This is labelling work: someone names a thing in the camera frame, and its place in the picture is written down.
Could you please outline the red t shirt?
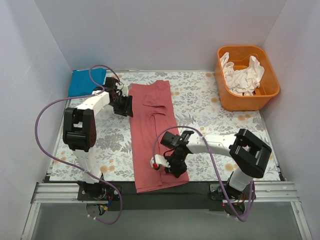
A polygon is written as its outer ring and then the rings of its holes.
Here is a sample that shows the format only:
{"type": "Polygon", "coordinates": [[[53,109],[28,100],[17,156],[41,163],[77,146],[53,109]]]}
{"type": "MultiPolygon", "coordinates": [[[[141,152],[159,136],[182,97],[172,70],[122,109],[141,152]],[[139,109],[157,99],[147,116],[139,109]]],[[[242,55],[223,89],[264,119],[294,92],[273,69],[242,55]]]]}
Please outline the red t shirt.
{"type": "Polygon", "coordinates": [[[134,181],[137,193],[171,188],[189,182],[188,173],[176,178],[164,168],[155,170],[151,160],[155,154],[162,155],[168,148],[161,145],[163,130],[179,133],[172,103],[171,86],[168,81],[157,80],[150,85],[132,84],[130,132],[134,181]]]}

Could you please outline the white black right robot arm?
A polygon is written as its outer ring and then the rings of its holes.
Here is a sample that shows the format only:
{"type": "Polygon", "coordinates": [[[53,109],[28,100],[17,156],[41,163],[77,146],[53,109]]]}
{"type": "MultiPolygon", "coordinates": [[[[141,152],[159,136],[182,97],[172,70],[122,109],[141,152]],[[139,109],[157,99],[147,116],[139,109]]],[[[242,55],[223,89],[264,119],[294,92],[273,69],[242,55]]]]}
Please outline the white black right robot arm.
{"type": "Polygon", "coordinates": [[[182,134],[166,131],[160,144],[168,148],[166,153],[154,154],[150,165],[156,171],[164,168],[165,172],[179,178],[187,171],[185,163],[189,154],[211,153],[232,158],[238,168],[230,175],[225,191],[232,199],[237,199],[245,192],[253,179],[261,179],[270,159],[271,147],[254,135],[241,128],[238,133],[229,135],[208,135],[204,137],[194,129],[182,134]]]}

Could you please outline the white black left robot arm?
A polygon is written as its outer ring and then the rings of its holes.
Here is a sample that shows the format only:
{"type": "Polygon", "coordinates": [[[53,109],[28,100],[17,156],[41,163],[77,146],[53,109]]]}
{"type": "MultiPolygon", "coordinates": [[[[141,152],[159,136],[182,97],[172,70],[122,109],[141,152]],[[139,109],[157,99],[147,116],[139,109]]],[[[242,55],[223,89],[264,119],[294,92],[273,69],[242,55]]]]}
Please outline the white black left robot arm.
{"type": "Polygon", "coordinates": [[[129,95],[129,86],[114,77],[106,77],[104,84],[95,87],[92,94],[77,107],[64,110],[62,139],[86,172],[83,179],[77,182],[79,186],[93,199],[104,200],[111,195],[112,188],[101,182],[102,172],[96,163],[95,117],[107,105],[113,107],[116,115],[132,117],[133,97],[129,95]]]}

